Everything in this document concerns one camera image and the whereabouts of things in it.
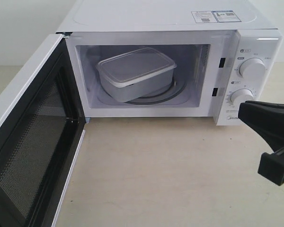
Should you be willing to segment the white microwave oven body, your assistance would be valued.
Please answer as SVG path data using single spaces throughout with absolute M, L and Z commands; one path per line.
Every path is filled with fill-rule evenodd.
M 241 22 L 196 23 L 192 11 L 233 10 Z M 232 93 L 258 100 L 283 41 L 281 31 L 248 0 L 79 0 L 57 31 L 64 35 L 85 117 L 211 117 L 239 125 Z M 101 86 L 97 63 L 151 47 L 170 57 L 173 78 L 186 88 L 156 105 L 114 100 Z M 244 79 L 240 65 L 261 59 L 264 76 Z

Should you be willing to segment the white plastic lidded container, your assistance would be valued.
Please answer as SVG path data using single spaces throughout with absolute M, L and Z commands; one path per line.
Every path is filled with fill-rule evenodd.
M 122 103 L 170 85 L 176 67 L 170 57 L 151 47 L 116 55 L 96 65 L 103 89 Z

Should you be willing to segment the white printed paper label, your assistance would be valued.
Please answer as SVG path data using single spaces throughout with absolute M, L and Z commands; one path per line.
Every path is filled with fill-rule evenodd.
M 233 23 L 241 22 L 233 10 L 192 11 L 196 23 Z

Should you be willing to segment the white microwave door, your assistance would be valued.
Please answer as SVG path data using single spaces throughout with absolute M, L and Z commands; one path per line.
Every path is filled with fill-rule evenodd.
M 0 94 L 0 227 L 53 227 L 86 123 L 64 35 Z

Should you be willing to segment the lower white timer knob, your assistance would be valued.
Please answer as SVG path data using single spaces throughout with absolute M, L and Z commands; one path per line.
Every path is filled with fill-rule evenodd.
M 235 91 L 230 96 L 230 101 L 234 106 L 239 106 L 241 103 L 244 103 L 248 100 L 253 100 L 254 96 L 249 89 L 243 88 Z

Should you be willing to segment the glass turntable plate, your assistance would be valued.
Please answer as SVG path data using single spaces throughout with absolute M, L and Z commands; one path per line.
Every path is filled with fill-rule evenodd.
M 173 78 L 169 86 L 126 103 L 131 105 L 156 105 L 164 103 L 178 96 L 186 88 L 186 85 L 187 82 L 185 80 Z

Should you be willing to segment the upper white power knob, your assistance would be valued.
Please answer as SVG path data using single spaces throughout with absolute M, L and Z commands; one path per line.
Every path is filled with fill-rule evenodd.
M 259 58 L 250 58 L 244 61 L 239 67 L 239 73 L 244 79 L 254 80 L 264 76 L 266 67 Z

